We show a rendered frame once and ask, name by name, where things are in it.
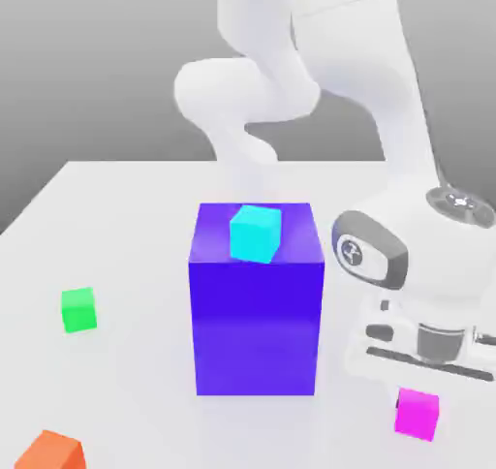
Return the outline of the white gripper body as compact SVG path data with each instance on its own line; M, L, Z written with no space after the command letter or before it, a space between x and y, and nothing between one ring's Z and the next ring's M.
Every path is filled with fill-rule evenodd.
M466 330L355 330L350 373L425 393L496 393L496 342Z

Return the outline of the small magenta cube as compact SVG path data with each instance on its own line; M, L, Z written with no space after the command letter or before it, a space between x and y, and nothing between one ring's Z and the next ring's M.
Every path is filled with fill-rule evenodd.
M395 405L396 432L432 442L440 417L438 395L400 388Z

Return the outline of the small cyan cube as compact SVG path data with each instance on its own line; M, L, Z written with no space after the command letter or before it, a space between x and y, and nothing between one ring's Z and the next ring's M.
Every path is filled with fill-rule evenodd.
M282 211L243 204L231 219L229 228L232 258L269 264L281 243Z

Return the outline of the small green cube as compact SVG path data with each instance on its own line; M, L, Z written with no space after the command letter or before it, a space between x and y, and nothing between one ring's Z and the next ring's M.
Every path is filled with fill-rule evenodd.
M93 289L87 287L63 291L61 315L67 333L96 328L97 314Z

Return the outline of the small orange cube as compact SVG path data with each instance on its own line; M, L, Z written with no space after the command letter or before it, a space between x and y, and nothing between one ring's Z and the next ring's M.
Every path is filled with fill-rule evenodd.
M43 430L15 462L14 469L87 469L79 440Z

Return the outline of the large blue box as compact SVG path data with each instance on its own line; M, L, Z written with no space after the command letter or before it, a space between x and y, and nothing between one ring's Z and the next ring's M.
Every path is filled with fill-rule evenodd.
M230 254L237 203L201 203L188 261L199 395L315 391L325 257L307 203L279 203L268 264Z

